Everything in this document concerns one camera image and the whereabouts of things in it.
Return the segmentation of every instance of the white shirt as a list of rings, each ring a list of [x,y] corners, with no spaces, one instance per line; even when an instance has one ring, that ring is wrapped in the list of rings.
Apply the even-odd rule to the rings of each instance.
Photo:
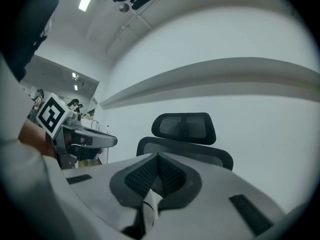
[[[35,103],[38,103],[38,105],[35,105],[34,106],[34,109],[35,110],[38,110],[39,109],[39,105],[40,103],[42,102],[42,98],[40,96],[38,96],[36,99],[35,99]]]

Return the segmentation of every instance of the office room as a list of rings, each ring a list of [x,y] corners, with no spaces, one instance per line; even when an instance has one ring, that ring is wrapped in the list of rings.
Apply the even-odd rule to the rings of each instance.
[[[272,239],[304,211],[320,56],[291,2],[59,0],[48,18],[14,74],[16,138],[42,155],[74,239]]]

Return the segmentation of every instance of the black strip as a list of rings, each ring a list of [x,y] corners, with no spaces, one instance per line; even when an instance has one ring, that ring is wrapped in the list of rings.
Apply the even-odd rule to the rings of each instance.
[[[256,236],[259,236],[273,226],[273,223],[243,194],[234,195],[229,200]]]
[[[92,179],[92,177],[89,174],[84,174],[76,177],[67,178],[66,181],[71,185],[79,182],[84,182],[90,179]]]
[[[147,205],[147,206],[150,206],[150,208],[152,209],[152,211],[155,211],[155,210],[152,208],[152,206],[150,205],[150,203],[148,203],[148,202],[146,202],[146,201],[143,201],[142,203],[144,203],[144,204]]]
[[[58,153],[55,154],[55,158],[56,158],[56,160],[57,160],[60,168],[62,168],[62,166],[61,166],[61,160],[60,160],[60,155],[59,155]]]

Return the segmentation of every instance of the mesh headrest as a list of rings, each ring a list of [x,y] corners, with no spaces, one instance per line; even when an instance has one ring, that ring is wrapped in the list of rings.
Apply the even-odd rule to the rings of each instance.
[[[180,142],[212,145],[216,133],[207,113],[166,113],[153,122],[154,136]]]

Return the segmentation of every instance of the white wall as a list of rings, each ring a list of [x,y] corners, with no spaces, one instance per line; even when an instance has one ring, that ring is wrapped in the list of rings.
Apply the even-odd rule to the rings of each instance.
[[[320,73],[313,38],[294,18],[253,7],[203,9],[165,23],[113,67],[103,99],[140,81],[209,60],[258,57]]]
[[[35,54],[99,82],[109,74],[114,63],[84,39],[73,38],[69,32],[63,35],[54,29]]]
[[[178,17],[140,40],[114,66],[102,100],[186,65],[240,57],[279,60],[320,73],[314,40],[295,19],[251,7],[208,8]],[[308,199],[318,175],[320,92],[263,81],[191,84],[100,109],[101,129],[110,125],[118,138],[109,161],[135,157],[157,116],[207,112],[216,129],[213,146],[231,154],[233,171],[289,212]]]
[[[249,87],[253,94],[236,94]],[[234,95],[219,94],[232,88]],[[289,212],[308,199],[318,175],[320,103],[254,95],[262,89],[301,92],[279,84],[220,83],[147,95],[133,105],[105,110],[101,128],[105,131],[110,125],[111,134],[118,138],[109,149],[109,162],[135,157],[139,141],[153,136],[151,126],[159,115],[207,112],[216,131],[212,147],[226,150],[234,160],[234,173]]]
[[[26,81],[21,81],[20,86],[22,87],[22,89],[26,94],[31,95],[31,88],[33,86],[31,83],[28,83]]]

